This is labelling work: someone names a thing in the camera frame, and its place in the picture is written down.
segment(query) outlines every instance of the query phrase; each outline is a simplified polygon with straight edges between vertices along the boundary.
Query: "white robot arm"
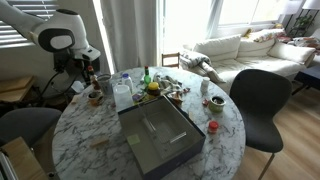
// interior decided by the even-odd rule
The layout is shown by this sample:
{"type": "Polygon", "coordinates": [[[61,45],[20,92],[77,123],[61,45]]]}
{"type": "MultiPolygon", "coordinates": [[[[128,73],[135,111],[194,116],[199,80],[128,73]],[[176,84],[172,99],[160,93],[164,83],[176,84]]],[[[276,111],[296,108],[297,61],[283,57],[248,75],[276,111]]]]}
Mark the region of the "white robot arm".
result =
{"type": "Polygon", "coordinates": [[[0,0],[0,20],[11,25],[23,37],[49,52],[68,49],[73,59],[93,61],[100,51],[89,45],[79,14],[58,9],[47,21],[12,7],[0,0]]]}

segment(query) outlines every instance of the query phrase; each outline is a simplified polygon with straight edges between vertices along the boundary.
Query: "round table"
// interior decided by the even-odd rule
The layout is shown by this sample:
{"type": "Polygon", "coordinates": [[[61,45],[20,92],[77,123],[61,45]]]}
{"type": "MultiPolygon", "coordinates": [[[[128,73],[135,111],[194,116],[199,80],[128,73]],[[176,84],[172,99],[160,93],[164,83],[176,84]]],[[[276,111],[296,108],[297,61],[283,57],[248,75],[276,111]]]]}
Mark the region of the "round table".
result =
{"type": "MultiPolygon", "coordinates": [[[[181,109],[190,115],[194,123],[206,134],[202,152],[166,175],[163,179],[232,179],[245,148],[245,129],[239,110],[217,85],[210,82],[208,92],[202,94],[202,77],[174,68],[150,67],[152,77],[168,75],[182,83],[190,92],[182,96],[181,109]],[[226,100],[223,112],[212,113],[202,105],[203,99],[213,95],[226,100]],[[207,133],[209,120],[218,121],[220,127],[214,135],[207,133]]],[[[121,81],[121,75],[129,73],[135,89],[143,87],[140,81],[143,68],[116,73],[112,84],[121,81]]],[[[63,112],[55,129],[53,158],[60,179],[141,179],[134,154],[121,132],[118,114],[113,108],[114,98],[106,96],[102,105],[93,107],[87,95],[91,86],[80,95],[76,104],[70,104],[63,112]],[[91,147],[93,141],[107,138],[108,142],[91,147]]]]}

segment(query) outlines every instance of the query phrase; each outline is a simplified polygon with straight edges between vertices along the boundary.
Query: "green bottle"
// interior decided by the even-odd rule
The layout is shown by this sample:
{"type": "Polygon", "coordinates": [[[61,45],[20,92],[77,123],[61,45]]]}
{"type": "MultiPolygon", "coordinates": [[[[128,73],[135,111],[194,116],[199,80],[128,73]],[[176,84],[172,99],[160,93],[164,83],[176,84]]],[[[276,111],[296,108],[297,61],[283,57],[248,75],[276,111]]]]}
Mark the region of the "green bottle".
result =
{"type": "Polygon", "coordinates": [[[151,82],[151,77],[149,75],[149,67],[144,67],[144,77],[143,77],[144,85],[148,87],[149,83],[151,82]]]}

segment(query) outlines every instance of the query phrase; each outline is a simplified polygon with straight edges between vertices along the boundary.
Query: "bottle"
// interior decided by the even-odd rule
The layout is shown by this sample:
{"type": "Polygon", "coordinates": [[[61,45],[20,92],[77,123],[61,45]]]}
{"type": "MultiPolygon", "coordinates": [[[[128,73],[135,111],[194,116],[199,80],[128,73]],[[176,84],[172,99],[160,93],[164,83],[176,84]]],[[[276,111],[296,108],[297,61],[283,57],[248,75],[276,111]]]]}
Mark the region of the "bottle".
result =
{"type": "Polygon", "coordinates": [[[208,78],[208,77],[203,78],[203,80],[201,82],[201,88],[200,88],[200,91],[202,93],[206,93],[208,91],[209,81],[210,81],[210,78],[208,78]]]}
{"type": "Polygon", "coordinates": [[[209,121],[208,133],[215,134],[217,133],[219,124],[217,121],[209,121]]]}
{"type": "Polygon", "coordinates": [[[133,84],[132,84],[131,77],[129,76],[128,73],[123,73],[122,74],[122,84],[129,86],[130,92],[132,94],[133,84]]]}
{"type": "Polygon", "coordinates": [[[144,82],[144,85],[145,85],[146,87],[148,87],[149,83],[151,82],[151,77],[150,77],[150,75],[149,75],[149,67],[148,67],[148,66],[145,66],[145,67],[144,67],[143,82],[144,82]]]}
{"type": "Polygon", "coordinates": [[[90,76],[90,82],[93,87],[93,91],[101,92],[101,87],[98,83],[97,76],[94,74],[94,70],[92,66],[88,66],[88,73],[90,76]]]}
{"type": "Polygon", "coordinates": [[[151,82],[148,85],[147,89],[148,99],[154,99],[157,96],[160,96],[160,88],[157,82],[151,82]]]}

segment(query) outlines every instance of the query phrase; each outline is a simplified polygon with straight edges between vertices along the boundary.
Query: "chair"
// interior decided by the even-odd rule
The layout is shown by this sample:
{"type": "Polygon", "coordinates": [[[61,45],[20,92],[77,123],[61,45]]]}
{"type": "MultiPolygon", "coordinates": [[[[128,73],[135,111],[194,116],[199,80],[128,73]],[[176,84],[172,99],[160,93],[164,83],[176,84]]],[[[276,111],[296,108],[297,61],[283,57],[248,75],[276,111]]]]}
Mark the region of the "chair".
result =
{"type": "Polygon", "coordinates": [[[179,61],[180,61],[180,53],[172,53],[172,54],[162,54],[161,55],[161,58],[162,58],[162,66],[163,67],[177,67],[179,68],[179,61]],[[173,61],[172,63],[172,58],[176,57],[177,60],[176,61],[173,61]]]}
{"type": "Polygon", "coordinates": [[[283,148],[273,117],[284,107],[291,90],[291,83],[285,77],[257,69],[241,71],[231,86],[230,97],[244,121],[246,145],[272,153],[259,179],[267,171],[275,153],[283,148]]]}
{"type": "Polygon", "coordinates": [[[41,107],[9,111],[0,118],[0,147],[21,136],[44,171],[54,172],[52,139],[60,116],[59,110],[41,107]]]}

